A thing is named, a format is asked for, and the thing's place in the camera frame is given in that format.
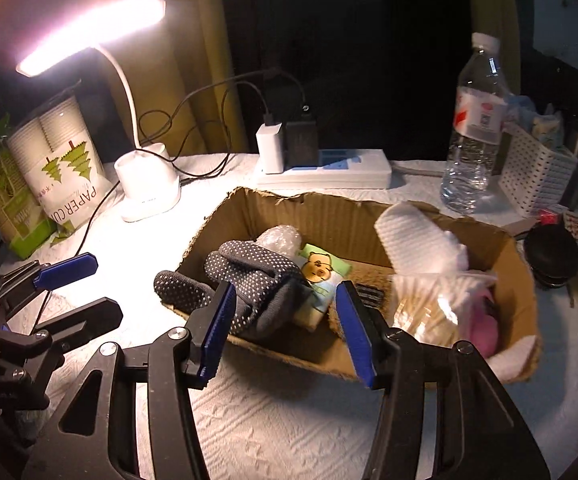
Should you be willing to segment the clear plastic water bottle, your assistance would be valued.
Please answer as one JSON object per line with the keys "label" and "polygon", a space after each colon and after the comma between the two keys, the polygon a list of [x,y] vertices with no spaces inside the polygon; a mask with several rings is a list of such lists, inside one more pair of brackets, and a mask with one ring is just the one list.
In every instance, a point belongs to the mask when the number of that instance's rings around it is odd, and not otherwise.
{"label": "clear plastic water bottle", "polygon": [[446,207],[472,214],[486,194],[507,112],[507,82],[498,38],[472,34],[472,57],[458,77],[453,132],[441,182]]}

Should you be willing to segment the brown cardboard box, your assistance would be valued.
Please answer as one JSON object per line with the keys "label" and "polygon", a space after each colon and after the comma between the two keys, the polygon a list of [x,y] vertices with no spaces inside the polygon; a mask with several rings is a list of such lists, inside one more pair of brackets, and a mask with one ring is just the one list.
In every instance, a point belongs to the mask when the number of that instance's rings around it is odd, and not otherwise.
{"label": "brown cardboard box", "polygon": [[[440,228],[446,228],[466,245],[468,258],[479,271],[491,271],[496,282],[494,302],[498,306],[498,353],[488,363],[503,384],[524,382],[538,367],[542,339],[534,279],[513,237],[506,231],[472,218],[452,219],[426,204],[418,209]],[[349,260],[359,274],[390,278],[393,270],[379,242],[374,224],[387,207],[369,200],[350,200],[333,195],[303,193],[283,197],[272,193],[237,188],[205,220],[187,248],[179,273],[193,280],[208,281],[204,261],[210,252],[230,240],[249,240],[264,229],[287,223],[306,240]],[[365,306],[355,281],[339,285],[337,315],[343,334],[321,326],[313,332],[285,324],[272,336],[258,342],[230,336],[233,344],[287,364],[360,380],[370,388],[387,385],[396,378],[397,367],[408,351],[415,364],[423,365],[420,379],[431,382],[457,364],[457,353],[476,346],[458,341],[449,348],[415,341],[400,328],[392,328],[377,310]]]}

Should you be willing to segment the brown scrubbing sponge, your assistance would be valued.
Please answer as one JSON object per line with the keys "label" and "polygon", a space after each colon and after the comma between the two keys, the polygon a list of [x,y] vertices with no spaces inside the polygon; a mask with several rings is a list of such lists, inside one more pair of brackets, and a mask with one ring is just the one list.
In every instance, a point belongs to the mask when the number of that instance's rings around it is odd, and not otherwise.
{"label": "brown scrubbing sponge", "polygon": [[354,284],[365,306],[378,309],[386,315],[392,299],[393,271],[385,266],[359,261],[351,261],[350,266],[345,278]]}

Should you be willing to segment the white fluffy towel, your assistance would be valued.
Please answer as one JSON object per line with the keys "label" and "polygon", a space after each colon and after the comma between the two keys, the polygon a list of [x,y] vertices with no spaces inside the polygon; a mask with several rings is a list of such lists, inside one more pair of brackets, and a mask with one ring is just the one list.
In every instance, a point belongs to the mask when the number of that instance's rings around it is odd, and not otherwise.
{"label": "white fluffy towel", "polygon": [[497,226],[470,218],[454,219],[446,229],[466,246],[470,271],[496,278],[492,296],[498,346],[488,364],[504,384],[528,379],[541,353],[538,300],[516,240]]}

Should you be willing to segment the bubble wrap ball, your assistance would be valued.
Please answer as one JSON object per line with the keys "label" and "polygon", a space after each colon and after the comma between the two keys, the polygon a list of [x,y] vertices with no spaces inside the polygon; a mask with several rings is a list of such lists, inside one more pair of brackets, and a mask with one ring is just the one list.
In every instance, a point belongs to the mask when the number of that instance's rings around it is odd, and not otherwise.
{"label": "bubble wrap ball", "polygon": [[280,224],[264,231],[255,242],[265,249],[293,259],[301,249],[302,237],[294,226]]}

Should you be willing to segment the clear bag of sticks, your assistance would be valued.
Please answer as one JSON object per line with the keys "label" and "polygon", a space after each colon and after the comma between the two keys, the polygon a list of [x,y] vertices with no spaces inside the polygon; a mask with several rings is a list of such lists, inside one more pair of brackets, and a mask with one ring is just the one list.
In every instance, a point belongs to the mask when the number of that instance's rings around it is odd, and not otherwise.
{"label": "clear bag of sticks", "polygon": [[394,274],[385,320],[423,344],[452,347],[470,336],[476,302],[497,281],[481,271]]}

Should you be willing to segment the white perforated basket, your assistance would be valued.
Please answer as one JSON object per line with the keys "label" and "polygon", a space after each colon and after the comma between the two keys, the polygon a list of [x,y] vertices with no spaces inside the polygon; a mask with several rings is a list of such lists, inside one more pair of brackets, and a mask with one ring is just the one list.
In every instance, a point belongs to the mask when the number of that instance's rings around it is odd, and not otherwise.
{"label": "white perforated basket", "polygon": [[506,122],[510,135],[505,164],[498,185],[522,217],[557,205],[577,167],[568,148],[551,150],[518,125]]}

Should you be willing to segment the paper cups package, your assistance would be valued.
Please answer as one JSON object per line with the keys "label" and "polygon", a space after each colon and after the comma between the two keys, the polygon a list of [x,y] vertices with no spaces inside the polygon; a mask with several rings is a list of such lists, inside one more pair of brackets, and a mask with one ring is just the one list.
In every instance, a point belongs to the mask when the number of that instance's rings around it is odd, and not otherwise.
{"label": "paper cups package", "polygon": [[61,237],[86,224],[112,188],[75,96],[52,102],[24,122],[7,145]]}

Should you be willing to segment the yellow curtain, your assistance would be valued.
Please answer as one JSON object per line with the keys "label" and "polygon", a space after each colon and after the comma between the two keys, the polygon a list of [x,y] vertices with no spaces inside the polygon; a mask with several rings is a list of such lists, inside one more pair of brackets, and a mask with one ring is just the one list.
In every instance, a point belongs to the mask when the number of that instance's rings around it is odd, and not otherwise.
{"label": "yellow curtain", "polygon": [[223,0],[164,0],[163,20],[130,42],[127,64],[144,130],[164,126],[161,141],[173,150],[191,133],[185,154],[245,152],[249,142],[237,91],[223,80],[234,73]]}

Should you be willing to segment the black round zip case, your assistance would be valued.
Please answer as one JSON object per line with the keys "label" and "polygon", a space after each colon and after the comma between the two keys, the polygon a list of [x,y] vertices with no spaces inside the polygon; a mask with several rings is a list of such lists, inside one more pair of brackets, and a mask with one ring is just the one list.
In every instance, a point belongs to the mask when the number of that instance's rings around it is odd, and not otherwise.
{"label": "black round zip case", "polygon": [[524,239],[524,257],[544,288],[559,288],[578,274],[578,244],[562,224],[538,224]]}

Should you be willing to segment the green bear tissue pack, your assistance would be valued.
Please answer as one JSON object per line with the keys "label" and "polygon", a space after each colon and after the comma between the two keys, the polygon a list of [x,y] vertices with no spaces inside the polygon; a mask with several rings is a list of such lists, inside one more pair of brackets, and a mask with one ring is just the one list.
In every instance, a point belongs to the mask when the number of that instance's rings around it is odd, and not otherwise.
{"label": "green bear tissue pack", "polygon": [[349,275],[352,266],[347,260],[312,244],[302,247],[295,263],[312,291],[295,312],[292,322],[313,332],[332,304],[337,286]]}

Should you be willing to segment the grey polka dot sock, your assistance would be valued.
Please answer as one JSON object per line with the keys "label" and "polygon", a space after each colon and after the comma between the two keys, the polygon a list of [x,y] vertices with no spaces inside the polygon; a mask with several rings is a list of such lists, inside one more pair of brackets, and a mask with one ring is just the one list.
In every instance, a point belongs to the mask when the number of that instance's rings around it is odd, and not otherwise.
{"label": "grey polka dot sock", "polygon": [[[231,335],[259,340],[291,321],[312,293],[300,268],[289,258],[251,240],[230,240],[211,252],[204,272],[215,282],[235,286],[236,311]],[[206,307],[215,290],[174,271],[162,271],[153,281],[163,304],[186,314]]]}

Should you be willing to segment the white charger plug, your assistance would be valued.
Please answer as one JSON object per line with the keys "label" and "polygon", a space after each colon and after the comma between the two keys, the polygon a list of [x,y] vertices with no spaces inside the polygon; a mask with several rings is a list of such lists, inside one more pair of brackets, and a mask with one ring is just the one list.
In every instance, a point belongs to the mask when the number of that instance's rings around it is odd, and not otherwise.
{"label": "white charger plug", "polygon": [[262,171],[265,174],[282,174],[283,125],[261,125],[255,137]]}

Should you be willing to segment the white power strip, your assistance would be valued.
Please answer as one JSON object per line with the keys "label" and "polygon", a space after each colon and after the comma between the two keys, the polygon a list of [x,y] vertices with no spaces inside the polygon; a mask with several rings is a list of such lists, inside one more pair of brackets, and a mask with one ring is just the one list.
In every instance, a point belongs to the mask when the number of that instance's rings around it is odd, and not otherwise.
{"label": "white power strip", "polygon": [[392,167],[382,150],[320,150],[317,166],[291,167],[281,174],[265,174],[258,162],[250,176],[256,184],[284,188],[385,190],[391,183]]}

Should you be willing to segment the pink plush item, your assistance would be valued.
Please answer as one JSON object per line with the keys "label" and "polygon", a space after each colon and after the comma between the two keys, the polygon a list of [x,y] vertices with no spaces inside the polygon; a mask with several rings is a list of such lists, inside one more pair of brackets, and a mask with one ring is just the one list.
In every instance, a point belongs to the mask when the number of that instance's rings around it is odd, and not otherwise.
{"label": "pink plush item", "polygon": [[483,358],[489,359],[498,348],[498,307],[494,303],[490,289],[481,289],[472,298],[469,306],[469,320],[464,339],[470,341]]}

